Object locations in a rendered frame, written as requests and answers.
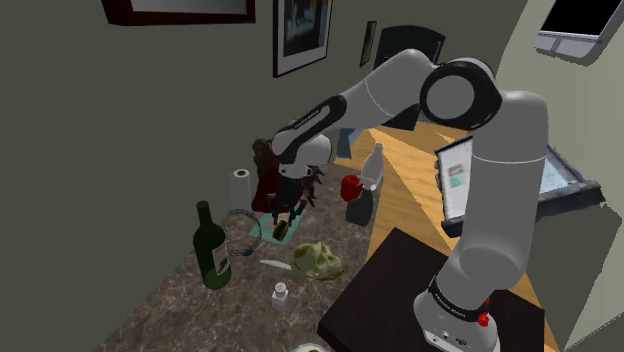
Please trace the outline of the dark framed wall picture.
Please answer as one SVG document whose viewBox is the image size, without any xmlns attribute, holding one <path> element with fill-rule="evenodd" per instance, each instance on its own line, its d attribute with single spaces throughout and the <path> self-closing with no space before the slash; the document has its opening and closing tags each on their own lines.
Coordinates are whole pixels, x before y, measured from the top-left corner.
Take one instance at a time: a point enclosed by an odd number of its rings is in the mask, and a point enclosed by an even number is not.
<svg viewBox="0 0 624 352">
<path fill-rule="evenodd" d="M 255 0 L 101 0 L 109 24 L 120 26 L 255 22 Z"/>
</svg>

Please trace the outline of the window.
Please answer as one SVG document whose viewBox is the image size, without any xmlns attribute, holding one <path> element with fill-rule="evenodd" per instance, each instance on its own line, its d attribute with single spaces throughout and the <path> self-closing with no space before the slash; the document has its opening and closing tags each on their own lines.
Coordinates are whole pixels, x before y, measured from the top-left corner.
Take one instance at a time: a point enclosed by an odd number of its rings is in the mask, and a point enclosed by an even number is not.
<svg viewBox="0 0 624 352">
<path fill-rule="evenodd" d="M 538 53 L 593 64 L 624 23 L 624 0 L 555 0 L 536 34 Z"/>
</svg>

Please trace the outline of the small narrow wall picture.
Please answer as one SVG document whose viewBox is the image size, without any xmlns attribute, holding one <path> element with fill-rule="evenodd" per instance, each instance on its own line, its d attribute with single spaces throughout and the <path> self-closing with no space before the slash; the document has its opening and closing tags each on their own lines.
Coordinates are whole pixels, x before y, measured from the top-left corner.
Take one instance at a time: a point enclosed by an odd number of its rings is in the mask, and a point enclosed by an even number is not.
<svg viewBox="0 0 624 352">
<path fill-rule="evenodd" d="M 363 39 L 363 46 L 362 46 L 361 55 L 360 55 L 360 61 L 359 61 L 360 67 L 363 67 L 370 60 L 376 26 L 377 26 L 376 21 L 367 22 L 365 35 Z"/>
</svg>

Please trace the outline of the dark robot stand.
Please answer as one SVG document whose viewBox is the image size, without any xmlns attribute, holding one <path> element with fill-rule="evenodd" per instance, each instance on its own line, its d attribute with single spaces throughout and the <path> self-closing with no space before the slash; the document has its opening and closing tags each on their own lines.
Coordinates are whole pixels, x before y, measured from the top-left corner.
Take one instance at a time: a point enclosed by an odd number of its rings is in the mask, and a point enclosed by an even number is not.
<svg viewBox="0 0 624 352">
<path fill-rule="evenodd" d="M 426 342 L 413 301 L 446 259 L 393 229 L 320 319 L 317 334 L 335 352 L 442 352 Z M 490 313 L 501 352 L 547 352 L 543 309 L 497 290 Z"/>
</svg>

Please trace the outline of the white salt shaker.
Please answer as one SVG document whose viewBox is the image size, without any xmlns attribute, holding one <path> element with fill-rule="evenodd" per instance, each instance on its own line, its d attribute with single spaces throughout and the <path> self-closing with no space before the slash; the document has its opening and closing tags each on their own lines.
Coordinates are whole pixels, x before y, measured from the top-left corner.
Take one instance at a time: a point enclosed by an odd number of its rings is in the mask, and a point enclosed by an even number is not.
<svg viewBox="0 0 624 352">
<path fill-rule="evenodd" d="M 272 307 L 278 311 L 284 311 L 288 303 L 289 291 L 284 282 L 278 282 L 272 293 Z"/>
</svg>

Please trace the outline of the dark green wine bottle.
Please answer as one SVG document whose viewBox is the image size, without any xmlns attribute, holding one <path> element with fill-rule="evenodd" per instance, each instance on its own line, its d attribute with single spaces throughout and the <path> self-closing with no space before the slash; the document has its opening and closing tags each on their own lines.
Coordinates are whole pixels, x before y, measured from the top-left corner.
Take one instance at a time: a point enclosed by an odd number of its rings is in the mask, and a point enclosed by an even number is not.
<svg viewBox="0 0 624 352">
<path fill-rule="evenodd" d="M 231 279 L 231 266 L 224 230 L 212 220 L 209 203 L 196 204 L 199 227 L 193 236 L 193 247 L 203 284 L 211 290 L 224 288 Z"/>
</svg>

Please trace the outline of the yellow-green lettuce head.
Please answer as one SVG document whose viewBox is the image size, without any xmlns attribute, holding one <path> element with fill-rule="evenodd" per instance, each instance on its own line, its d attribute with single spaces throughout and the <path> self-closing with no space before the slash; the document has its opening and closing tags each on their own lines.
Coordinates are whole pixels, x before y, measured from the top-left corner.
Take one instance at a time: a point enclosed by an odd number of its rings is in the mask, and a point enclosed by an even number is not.
<svg viewBox="0 0 624 352">
<path fill-rule="evenodd" d="M 323 242 L 303 243 L 293 251 L 292 271 L 298 278 L 328 281 L 344 274 L 342 261 Z"/>
</svg>

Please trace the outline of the white paper towel roll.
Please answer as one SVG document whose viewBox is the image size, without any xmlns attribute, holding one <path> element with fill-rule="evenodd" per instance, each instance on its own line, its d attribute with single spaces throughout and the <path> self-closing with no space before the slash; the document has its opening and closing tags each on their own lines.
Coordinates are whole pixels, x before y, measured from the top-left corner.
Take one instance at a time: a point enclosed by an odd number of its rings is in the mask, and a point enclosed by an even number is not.
<svg viewBox="0 0 624 352">
<path fill-rule="evenodd" d="M 250 172 L 236 169 L 229 174 L 229 190 L 232 209 L 251 210 Z"/>
</svg>

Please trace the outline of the teal mat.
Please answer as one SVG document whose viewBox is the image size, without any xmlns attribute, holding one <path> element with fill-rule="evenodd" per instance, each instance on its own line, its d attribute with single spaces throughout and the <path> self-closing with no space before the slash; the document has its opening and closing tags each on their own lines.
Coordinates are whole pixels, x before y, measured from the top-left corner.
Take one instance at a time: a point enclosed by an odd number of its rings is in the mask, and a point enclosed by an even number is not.
<svg viewBox="0 0 624 352">
<path fill-rule="evenodd" d="M 299 227 L 300 221 L 303 219 L 305 213 L 302 213 L 300 216 L 297 216 L 291 226 L 288 228 L 288 231 L 284 235 L 284 238 L 278 240 L 273 237 L 273 231 L 275 225 L 273 224 L 273 217 L 270 213 L 256 213 L 256 216 L 259 220 L 260 225 L 255 225 L 252 230 L 249 232 L 249 236 L 252 238 L 256 238 L 259 230 L 262 231 L 261 240 L 266 243 L 270 243 L 272 245 L 277 246 L 287 246 L 288 243 L 292 240 L 293 234 L 297 231 Z"/>
</svg>

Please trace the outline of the red cloaked dark-haired figure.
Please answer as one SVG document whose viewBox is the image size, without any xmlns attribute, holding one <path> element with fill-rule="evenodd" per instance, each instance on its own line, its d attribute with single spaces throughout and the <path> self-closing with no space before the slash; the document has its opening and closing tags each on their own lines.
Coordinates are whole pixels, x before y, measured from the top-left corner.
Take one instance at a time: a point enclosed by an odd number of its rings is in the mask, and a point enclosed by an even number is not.
<svg viewBox="0 0 624 352">
<path fill-rule="evenodd" d="M 254 163 L 257 167 L 258 186 L 251 203 L 251 208 L 255 212 L 271 213 L 272 208 L 268 201 L 270 194 L 275 194 L 278 190 L 279 161 L 271 149 L 271 140 L 256 139 L 252 144 L 254 152 Z M 323 175 L 317 166 L 311 167 L 312 173 L 301 181 L 300 194 L 306 197 L 311 206 L 315 206 L 314 183 L 321 184 L 319 178 Z"/>
</svg>

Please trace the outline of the white bottle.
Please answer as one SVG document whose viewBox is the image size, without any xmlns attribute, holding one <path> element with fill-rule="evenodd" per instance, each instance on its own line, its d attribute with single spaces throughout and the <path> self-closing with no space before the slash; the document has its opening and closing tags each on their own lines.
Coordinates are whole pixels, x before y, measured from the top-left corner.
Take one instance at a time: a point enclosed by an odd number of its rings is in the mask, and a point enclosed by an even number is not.
<svg viewBox="0 0 624 352">
<path fill-rule="evenodd" d="M 383 149 L 383 143 L 376 143 L 363 163 L 359 178 L 366 190 L 374 191 L 381 181 L 384 172 Z"/>
</svg>

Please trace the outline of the white matted wall picture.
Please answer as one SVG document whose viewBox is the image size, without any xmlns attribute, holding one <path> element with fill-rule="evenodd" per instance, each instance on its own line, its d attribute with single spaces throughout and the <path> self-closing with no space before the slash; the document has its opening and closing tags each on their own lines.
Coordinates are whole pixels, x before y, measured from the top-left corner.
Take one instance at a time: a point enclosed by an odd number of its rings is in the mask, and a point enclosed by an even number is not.
<svg viewBox="0 0 624 352">
<path fill-rule="evenodd" d="M 273 77 L 324 60 L 333 0 L 273 0 Z"/>
</svg>

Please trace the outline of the red apple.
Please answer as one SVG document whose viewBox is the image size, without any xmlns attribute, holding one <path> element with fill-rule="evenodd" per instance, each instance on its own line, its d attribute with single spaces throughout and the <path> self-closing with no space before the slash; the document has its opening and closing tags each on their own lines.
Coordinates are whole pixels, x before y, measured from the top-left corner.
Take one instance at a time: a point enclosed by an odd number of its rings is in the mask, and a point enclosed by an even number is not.
<svg viewBox="0 0 624 352">
<path fill-rule="evenodd" d="M 340 196 L 344 201 L 350 202 L 359 197 L 362 189 L 360 178 L 355 174 L 348 174 L 341 181 Z"/>
</svg>

